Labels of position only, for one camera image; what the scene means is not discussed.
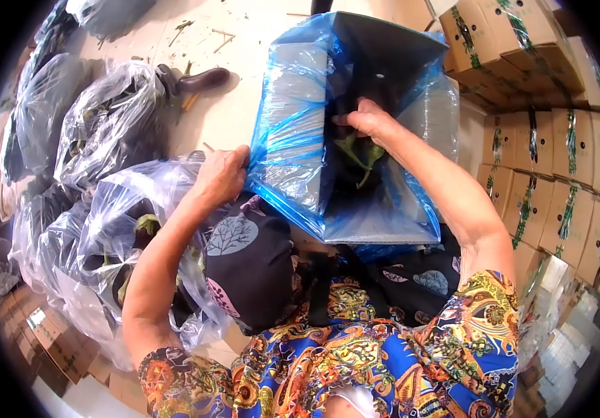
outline black fabric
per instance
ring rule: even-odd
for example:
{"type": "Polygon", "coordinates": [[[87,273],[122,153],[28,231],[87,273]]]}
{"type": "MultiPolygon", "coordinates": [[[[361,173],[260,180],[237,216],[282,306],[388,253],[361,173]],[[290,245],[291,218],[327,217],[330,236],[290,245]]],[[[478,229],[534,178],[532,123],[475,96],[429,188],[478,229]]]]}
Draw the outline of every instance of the black fabric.
{"type": "Polygon", "coordinates": [[[460,246],[445,224],[440,230],[441,247],[427,246],[368,266],[388,304],[402,311],[403,318],[398,319],[407,326],[427,324],[458,289],[460,246]]]}
{"type": "Polygon", "coordinates": [[[288,316],[302,287],[287,220],[259,196],[243,193],[207,244],[205,274],[214,301],[247,335],[288,316]]]}

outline patterned blouse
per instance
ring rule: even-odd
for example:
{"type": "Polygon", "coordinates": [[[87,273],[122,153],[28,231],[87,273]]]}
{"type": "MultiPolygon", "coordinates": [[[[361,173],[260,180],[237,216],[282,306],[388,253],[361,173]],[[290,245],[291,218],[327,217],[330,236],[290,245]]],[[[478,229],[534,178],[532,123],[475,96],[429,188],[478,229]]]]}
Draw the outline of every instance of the patterned blouse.
{"type": "Polygon", "coordinates": [[[178,348],[139,367],[154,417],[320,417],[331,391],[365,387],[384,417],[496,417],[512,411],[518,310],[511,282],[475,273],[421,331],[376,319],[367,294],[334,278],[330,326],[255,336],[229,369],[178,348]]]}

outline stacked cardboard box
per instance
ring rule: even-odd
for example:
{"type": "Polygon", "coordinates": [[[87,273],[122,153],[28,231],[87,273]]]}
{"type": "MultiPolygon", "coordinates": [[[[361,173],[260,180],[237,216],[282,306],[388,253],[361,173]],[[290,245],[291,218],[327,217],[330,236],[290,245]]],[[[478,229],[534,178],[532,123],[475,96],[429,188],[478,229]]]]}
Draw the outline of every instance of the stacked cardboard box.
{"type": "Polygon", "coordinates": [[[585,85],[585,92],[573,98],[573,105],[579,109],[600,112],[600,68],[585,45],[583,38],[573,36],[569,38],[569,45],[574,52],[580,76],[585,85]]]}
{"type": "Polygon", "coordinates": [[[481,164],[478,168],[476,181],[488,193],[490,201],[495,206],[500,218],[504,218],[509,193],[511,193],[513,170],[496,165],[481,164]]]}
{"type": "Polygon", "coordinates": [[[585,90],[567,37],[542,1],[459,0],[439,21],[450,46],[449,76],[488,111],[545,96],[571,105],[585,90]]]}
{"type": "Polygon", "coordinates": [[[512,236],[519,296],[536,251],[579,269],[600,292],[600,113],[486,116],[482,162],[476,179],[512,236]]]}
{"type": "Polygon", "coordinates": [[[0,300],[0,322],[14,357],[25,360],[17,366],[31,381],[40,376],[58,396],[87,373],[100,349],[25,285],[0,300]]]}

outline eggplant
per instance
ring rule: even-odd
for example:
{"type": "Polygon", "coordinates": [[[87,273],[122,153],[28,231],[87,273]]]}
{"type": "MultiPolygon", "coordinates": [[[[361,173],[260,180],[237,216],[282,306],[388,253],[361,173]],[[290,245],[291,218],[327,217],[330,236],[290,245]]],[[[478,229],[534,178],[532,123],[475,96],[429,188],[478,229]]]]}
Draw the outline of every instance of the eggplant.
{"type": "Polygon", "coordinates": [[[202,93],[223,86],[230,77],[230,71],[217,67],[196,74],[183,76],[177,82],[177,88],[186,93],[202,93]]]}
{"type": "Polygon", "coordinates": [[[111,264],[120,264],[121,260],[116,255],[101,255],[94,254],[89,255],[86,260],[84,260],[83,269],[87,272],[93,272],[103,267],[104,265],[111,264]]]}
{"type": "Polygon", "coordinates": [[[139,219],[144,215],[153,215],[154,213],[154,205],[146,197],[126,211],[126,215],[133,219],[139,219]]]}
{"type": "Polygon", "coordinates": [[[165,94],[168,98],[173,96],[179,96],[179,89],[177,88],[177,78],[172,73],[170,67],[164,63],[156,66],[156,77],[161,80],[163,87],[165,87],[165,94]]]}
{"type": "Polygon", "coordinates": [[[135,243],[133,248],[144,250],[161,229],[158,218],[153,213],[140,216],[135,223],[135,243]]]}
{"type": "Polygon", "coordinates": [[[114,282],[112,283],[112,297],[120,309],[123,309],[123,303],[126,298],[126,289],[128,288],[131,274],[133,274],[133,266],[124,264],[121,266],[117,277],[114,278],[114,282]]]}

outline finger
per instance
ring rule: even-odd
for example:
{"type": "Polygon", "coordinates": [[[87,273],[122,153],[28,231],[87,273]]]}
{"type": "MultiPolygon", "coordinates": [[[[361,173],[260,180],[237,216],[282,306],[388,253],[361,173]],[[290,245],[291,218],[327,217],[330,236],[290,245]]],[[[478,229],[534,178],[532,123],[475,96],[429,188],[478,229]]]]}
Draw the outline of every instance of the finger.
{"type": "Polygon", "coordinates": [[[251,150],[248,145],[240,145],[235,148],[236,163],[238,167],[246,167],[249,165],[249,154],[251,150]]]}
{"type": "Polygon", "coordinates": [[[237,177],[236,177],[236,183],[239,190],[238,192],[241,193],[242,190],[244,189],[244,182],[246,181],[246,170],[241,169],[237,172],[237,177]]]}
{"type": "Polygon", "coordinates": [[[348,114],[334,115],[331,121],[337,126],[349,126],[349,122],[346,120],[348,114]]]}
{"type": "Polygon", "coordinates": [[[375,112],[382,109],[374,100],[366,97],[358,97],[358,110],[361,112],[375,112]]]}

